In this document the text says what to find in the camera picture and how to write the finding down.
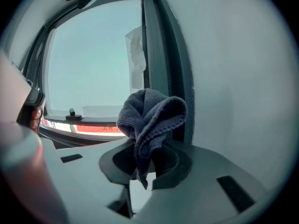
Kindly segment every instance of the window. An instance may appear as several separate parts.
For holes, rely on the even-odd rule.
[[[171,90],[185,84],[168,67],[170,57],[181,64],[181,49],[171,37],[166,54],[171,30],[163,30],[160,12],[154,0],[96,0],[84,9],[75,1],[46,22],[23,72],[46,96],[40,134],[74,146],[119,139],[110,130],[130,94],[149,87],[184,98]],[[71,108],[82,119],[67,119]]]
[[[144,88],[141,24],[141,0],[120,0],[51,30],[43,64],[47,114],[65,117],[73,108],[116,122],[128,96]]]

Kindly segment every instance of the window latch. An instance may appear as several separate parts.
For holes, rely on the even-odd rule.
[[[73,108],[70,109],[70,114],[65,116],[66,120],[82,120],[82,115],[76,114]]]

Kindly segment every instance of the microfiber cloth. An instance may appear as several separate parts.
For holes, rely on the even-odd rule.
[[[146,189],[151,154],[162,148],[167,132],[181,126],[187,116],[187,106],[179,97],[168,97],[151,89],[131,94],[125,101],[116,125],[135,140],[133,174]]]

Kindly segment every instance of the white wall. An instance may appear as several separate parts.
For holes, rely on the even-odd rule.
[[[284,21],[269,0],[167,1],[192,63],[193,144],[275,187],[298,141],[298,60]]]

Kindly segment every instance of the window seal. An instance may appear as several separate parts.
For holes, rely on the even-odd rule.
[[[191,145],[195,124],[194,82],[191,62],[179,23],[166,0],[154,0],[160,14],[169,62],[169,81],[172,96],[182,98],[187,105],[184,125],[175,129],[172,138]]]
[[[40,126],[38,132],[48,139],[71,147],[95,145],[125,138],[124,136],[100,136],[84,133],[71,133],[47,126]]]
[[[44,118],[51,122],[57,122],[62,124],[68,125],[85,125],[85,126],[107,126],[107,127],[115,127],[116,126],[116,119],[115,117],[106,117],[106,118],[92,118],[92,117],[85,117],[81,120],[66,120],[63,116],[51,116],[46,115]]]
[[[150,88],[169,96],[164,37],[153,0],[143,0]]]
[[[146,43],[146,24],[145,24],[145,15],[144,15],[144,1],[142,0],[141,7],[141,19],[142,19],[142,49],[145,57],[146,67],[143,71],[143,80],[144,80],[144,88],[150,88],[150,72],[149,72],[149,61],[148,61],[148,48]]]

